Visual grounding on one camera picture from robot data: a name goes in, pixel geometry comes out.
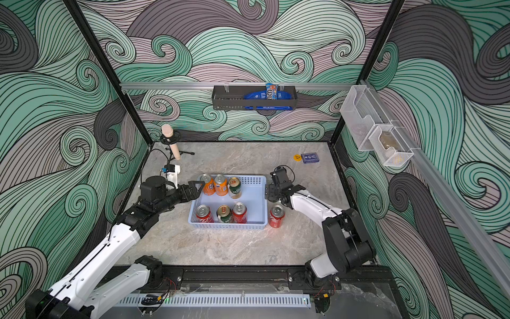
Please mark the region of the green gold-top can back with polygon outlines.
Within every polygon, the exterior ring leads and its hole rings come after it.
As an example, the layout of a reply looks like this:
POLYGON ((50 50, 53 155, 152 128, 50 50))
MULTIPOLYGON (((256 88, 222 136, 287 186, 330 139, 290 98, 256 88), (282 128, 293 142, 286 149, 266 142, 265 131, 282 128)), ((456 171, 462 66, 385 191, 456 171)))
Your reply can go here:
POLYGON ((238 177, 228 180, 228 194, 232 199, 238 199, 242 195, 242 183, 238 177))

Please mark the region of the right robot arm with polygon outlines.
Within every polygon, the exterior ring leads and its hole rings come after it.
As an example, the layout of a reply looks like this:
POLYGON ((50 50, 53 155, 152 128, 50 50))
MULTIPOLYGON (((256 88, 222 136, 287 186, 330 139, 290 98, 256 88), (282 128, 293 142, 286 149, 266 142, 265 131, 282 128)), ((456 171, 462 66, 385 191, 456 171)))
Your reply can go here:
POLYGON ((287 166, 278 166, 265 187, 265 198, 297 211, 321 227, 326 252, 305 264, 310 282, 346 274, 373 260, 377 251, 361 214, 353 208, 326 204, 288 177, 287 166))

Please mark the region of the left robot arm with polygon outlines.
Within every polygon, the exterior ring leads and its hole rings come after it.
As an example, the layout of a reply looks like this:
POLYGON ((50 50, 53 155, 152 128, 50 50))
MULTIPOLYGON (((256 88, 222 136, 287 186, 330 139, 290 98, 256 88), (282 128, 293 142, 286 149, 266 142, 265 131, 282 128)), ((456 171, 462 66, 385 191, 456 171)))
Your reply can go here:
POLYGON ((162 262, 142 256, 122 274, 100 284, 121 256, 159 221, 161 213, 198 199, 203 181, 175 186, 163 176, 142 182, 135 204, 118 215, 109 234, 76 267, 47 291, 36 290, 25 302, 28 318, 99 318, 139 288, 162 283, 162 262))

